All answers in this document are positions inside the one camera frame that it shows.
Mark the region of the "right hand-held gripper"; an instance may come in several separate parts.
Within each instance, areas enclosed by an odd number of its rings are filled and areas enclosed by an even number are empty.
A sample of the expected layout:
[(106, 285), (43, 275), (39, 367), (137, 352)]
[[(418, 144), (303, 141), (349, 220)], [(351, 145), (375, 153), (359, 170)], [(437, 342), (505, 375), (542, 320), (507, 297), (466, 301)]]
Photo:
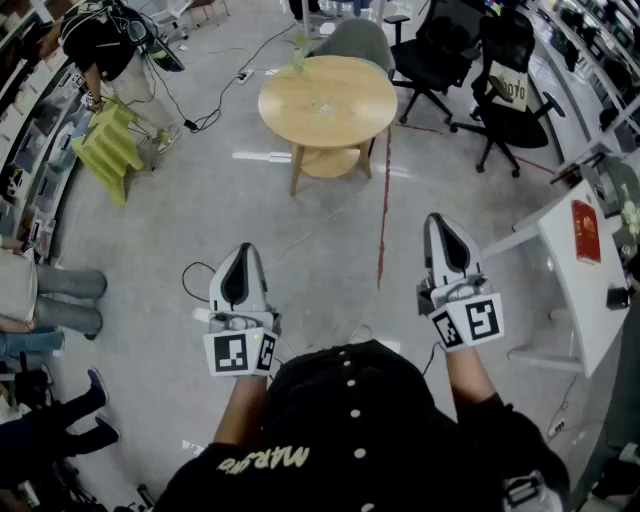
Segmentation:
[(479, 274), (481, 251), (475, 239), (438, 213), (428, 216), (425, 229), (436, 287), (429, 278), (418, 284), (418, 314), (432, 323), (443, 350), (457, 352), (502, 338), (501, 295), (493, 292), (484, 273)]

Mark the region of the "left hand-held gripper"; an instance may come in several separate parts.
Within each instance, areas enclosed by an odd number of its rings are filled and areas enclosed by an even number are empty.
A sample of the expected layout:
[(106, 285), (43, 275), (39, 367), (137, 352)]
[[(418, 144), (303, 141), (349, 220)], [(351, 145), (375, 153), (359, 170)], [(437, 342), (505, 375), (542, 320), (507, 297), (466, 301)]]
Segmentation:
[(203, 310), (212, 376), (267, 376), (280, 337), (280, 314), (266, 311), (266, 278), (256, 247), (244, 242), (220, 263), (209, 286), (214, 310)]

